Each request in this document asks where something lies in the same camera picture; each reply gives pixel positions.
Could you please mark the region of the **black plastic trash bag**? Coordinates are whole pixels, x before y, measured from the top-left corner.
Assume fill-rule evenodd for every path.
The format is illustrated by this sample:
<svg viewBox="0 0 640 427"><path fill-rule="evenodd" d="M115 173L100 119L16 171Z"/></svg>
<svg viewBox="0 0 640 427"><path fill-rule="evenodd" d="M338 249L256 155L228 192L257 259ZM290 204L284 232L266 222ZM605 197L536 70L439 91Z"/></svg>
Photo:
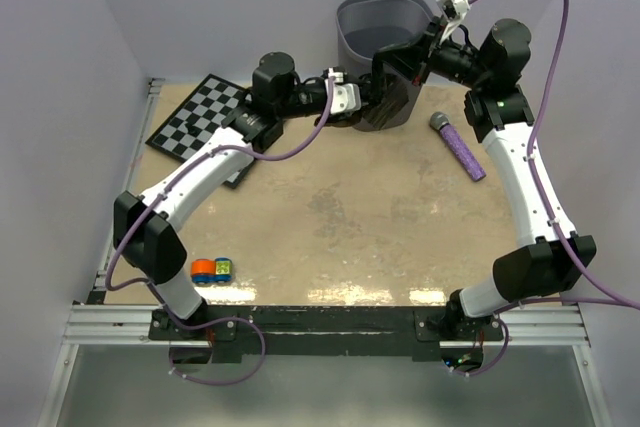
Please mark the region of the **black plastic trash bag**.
<svg viewBox="0 0 640 427"><path fill-rule="evenodd" d="M380 102L368 107L362 103L357 122L358 131L372 132L398 127L407 122L414 108L419 90L394 73L376 78L380 87Z"/></svg>

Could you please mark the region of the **grey plastic trash bin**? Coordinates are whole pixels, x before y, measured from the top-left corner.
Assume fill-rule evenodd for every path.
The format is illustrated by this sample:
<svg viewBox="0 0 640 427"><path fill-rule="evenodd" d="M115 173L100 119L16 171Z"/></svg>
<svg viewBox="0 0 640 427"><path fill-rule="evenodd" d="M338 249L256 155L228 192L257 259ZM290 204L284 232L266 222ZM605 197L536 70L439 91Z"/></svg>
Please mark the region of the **grey plastic trash bin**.
<svg viewBox="0 0 640 427"><path fill-rule="evenodd" d="M357 77L373 55L425 30L433 13L424 0L345 0L336 11L338 65Z"/></svg>

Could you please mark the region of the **aluminium rail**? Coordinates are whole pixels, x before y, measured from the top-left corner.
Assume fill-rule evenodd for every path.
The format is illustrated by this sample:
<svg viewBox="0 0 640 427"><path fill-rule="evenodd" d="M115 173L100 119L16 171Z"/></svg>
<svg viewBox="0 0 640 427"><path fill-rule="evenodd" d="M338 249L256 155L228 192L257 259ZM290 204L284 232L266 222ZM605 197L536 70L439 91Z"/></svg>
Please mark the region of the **aluminium rail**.
<svg viewBox="0 0 640 427"><path fill-rule="evenodd" d="M134 147L129 166L126 170L121 193L117 195L112 205L112 227L109 230L108 243L104 250L103 260L98 266L92 287L86 299L81 301L82 305L101 305L104 303L106 294L109 292L107 286L112 282L112 276L121 255L119 244L129 228L128 224L130 220L127 219L126 211L129 209L129 205L135 206L137 204L136 200L132 200L132 188L135 184L139 164L144 154L146 138L164 84L165 80L163 78L151 78L148 82L148 93L142 125L135 137Z"/></svg>
<svg viewBox="0 0 640 427"><path fill-rule="evenodd" d="M87 345L142 345L153 305L76 305L64 341ZM533 305L504 312L511 346L587 346L589 338L576 306Z"/></svg>

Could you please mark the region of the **aluminium left side rail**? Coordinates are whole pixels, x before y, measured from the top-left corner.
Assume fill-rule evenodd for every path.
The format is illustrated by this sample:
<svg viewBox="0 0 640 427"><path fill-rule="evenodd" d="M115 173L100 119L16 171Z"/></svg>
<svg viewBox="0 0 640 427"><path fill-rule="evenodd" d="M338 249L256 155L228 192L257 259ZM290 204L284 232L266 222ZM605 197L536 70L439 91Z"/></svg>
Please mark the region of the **aluminium left side rail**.
<svg viewBox="0 0 640 427"><path fill-rule="evenodd" d="M108 243L104 250L103 260L98 266L92 287L86 299L81 301L82 305L101 305L104 303L106 294L109 292L107 286L112 282L112 276L121 255L119 244L129 228L128 224L130 220L127 219L126 211L129 209L129 205L135 206L137 204L136 200L132 200L132 188L135 184L139 164L144 154L146 138L164 84L165 80L163 78L151 78L148 82L148 93L142 125L135 137L134 147L129 166L126 170L121 193L117 195L112 205L112 227L109 230Z"/></svg>

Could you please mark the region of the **purple glitter toy microphone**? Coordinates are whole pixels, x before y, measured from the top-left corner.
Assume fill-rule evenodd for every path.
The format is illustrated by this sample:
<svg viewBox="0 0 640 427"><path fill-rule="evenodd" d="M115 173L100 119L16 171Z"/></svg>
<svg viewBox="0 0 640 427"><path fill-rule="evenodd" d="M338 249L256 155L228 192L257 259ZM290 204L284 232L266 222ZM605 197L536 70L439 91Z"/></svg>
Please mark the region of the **purple glitter toy microphone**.
<svg viewBox="0 0 640 427"><path fill-rule="evenodd" d="M486 177L486 172L471 152L458 131L443 112L435 112L429 120L430 127L437 132L456 160L473 182Z"/></svg>

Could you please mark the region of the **black white chessboard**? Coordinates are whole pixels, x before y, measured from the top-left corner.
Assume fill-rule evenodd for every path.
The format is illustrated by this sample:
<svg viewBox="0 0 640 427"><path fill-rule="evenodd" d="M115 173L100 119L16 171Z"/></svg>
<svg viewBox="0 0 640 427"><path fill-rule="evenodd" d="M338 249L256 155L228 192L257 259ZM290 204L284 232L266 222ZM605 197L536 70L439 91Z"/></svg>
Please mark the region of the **black white chessboard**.
<svg viewBox="0 0 640 427"><path fill-rule="evenodd" d="M146 145L179 163L186 162L211 138L226 116L239 106L245 89L209 74L146 140ZM185 123L194 123L196 136Z"/></svg>

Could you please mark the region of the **orange blue toy car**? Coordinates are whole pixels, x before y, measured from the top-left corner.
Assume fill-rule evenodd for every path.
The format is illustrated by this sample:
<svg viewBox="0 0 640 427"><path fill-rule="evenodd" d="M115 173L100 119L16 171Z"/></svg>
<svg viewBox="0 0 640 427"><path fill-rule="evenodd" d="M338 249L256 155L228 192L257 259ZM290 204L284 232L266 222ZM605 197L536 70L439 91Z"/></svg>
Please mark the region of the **orange blue toy car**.
<svg viewBox="0 0 640 427"><path fill-rule="evenodd" d="M233 279L233 270L227 257L197 259L191 263L190 278L196 285L227 284Z"/></svg>

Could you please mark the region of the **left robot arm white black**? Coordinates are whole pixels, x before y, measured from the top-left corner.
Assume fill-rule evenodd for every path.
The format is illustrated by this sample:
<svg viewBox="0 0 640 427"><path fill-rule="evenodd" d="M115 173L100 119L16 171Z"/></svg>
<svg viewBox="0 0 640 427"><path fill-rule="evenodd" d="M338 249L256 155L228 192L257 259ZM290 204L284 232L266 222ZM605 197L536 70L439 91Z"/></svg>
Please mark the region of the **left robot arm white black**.
<svg viewBox="0 0 640 427"><path fill-rule="evenodd" d="M290 55L268 53L237 106L188 160L142 193L124 191L116 198L114 257L142 272L140 282L173 316L171 325L183 338L196 339L207 327L207 302L183 271L187 252L179 232L185 222L253 161L287 160L323 127L359 122L380 105L386 84L378 61L363 76L334 67L302 81Z"/></svg>

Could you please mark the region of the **aluminium front rail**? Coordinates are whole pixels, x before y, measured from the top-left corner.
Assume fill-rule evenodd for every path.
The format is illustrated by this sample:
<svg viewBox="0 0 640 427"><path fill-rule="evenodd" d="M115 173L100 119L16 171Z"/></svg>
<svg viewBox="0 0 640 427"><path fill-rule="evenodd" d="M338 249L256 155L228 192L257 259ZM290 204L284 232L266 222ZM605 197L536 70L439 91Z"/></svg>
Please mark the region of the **aluminium front rail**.
<svg viewBox="0 0 640 427"><path fill-rule="evenodd" d="M87 345L142 345L153 305L76 305L64 341ZM511 346L587 346L589 338L576 306L533 305L504 312Z"/></svg>

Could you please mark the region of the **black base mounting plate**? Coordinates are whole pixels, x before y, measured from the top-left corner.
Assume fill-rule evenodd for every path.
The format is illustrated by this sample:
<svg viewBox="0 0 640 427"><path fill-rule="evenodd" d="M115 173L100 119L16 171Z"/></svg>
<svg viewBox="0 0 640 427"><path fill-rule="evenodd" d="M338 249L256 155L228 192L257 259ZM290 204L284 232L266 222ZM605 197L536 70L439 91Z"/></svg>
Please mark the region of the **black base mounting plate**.
<svg viewBox="0 0 640 427"><path fill-rule="evenodd" d="M166 341L180 363L203 363L188 344L212 349L212 363L239 363L245 356L409 357L438 361L440 344L475 348L501 341L491 317L466 319L447 307L215 306L184 329L161 310L151 314L149 338Z"/></svg>

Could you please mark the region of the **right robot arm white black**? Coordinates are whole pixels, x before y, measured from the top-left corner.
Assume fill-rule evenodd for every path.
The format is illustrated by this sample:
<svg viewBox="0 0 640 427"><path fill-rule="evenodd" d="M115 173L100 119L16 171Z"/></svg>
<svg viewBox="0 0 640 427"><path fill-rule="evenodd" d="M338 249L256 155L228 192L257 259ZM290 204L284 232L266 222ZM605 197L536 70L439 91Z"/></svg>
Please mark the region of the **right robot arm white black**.
<svg viewBox="0 0 640 427"><path fill-rule="evenodd" d="M575 263L596 254L592 236L581 236L555 195L532 138L535 118L518 82L531 52L531 33L521 22L501 19L480 47L444 36L441 19L414 38L378 50L372 60L371 91L391 91L390 67L415 85L434 73L468 91L464 113L477 141L497 169L516 225L517 249L496 259L490 277L453 292L443 316L429 327L444 339L469 339L500 309L574 287Z"/></svg>

